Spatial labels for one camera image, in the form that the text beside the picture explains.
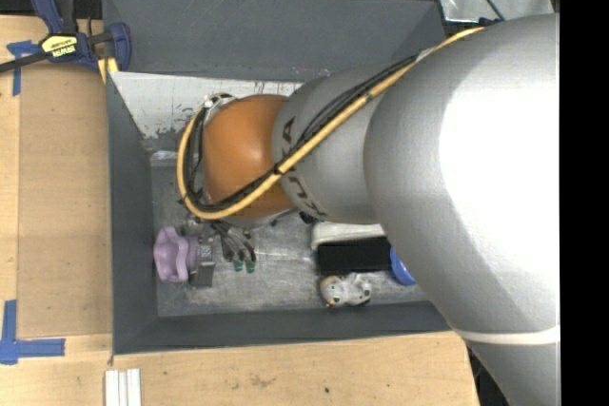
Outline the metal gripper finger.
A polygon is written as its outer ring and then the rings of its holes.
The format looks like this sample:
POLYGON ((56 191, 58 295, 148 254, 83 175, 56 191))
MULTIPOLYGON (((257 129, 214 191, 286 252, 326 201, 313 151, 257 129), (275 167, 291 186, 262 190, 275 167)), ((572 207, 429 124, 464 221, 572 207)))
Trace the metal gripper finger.
POLYGON ((191 254, 189 284, 195 287, 210 287, 215 269, 212 247, 207 244, 197 244, 191 254))

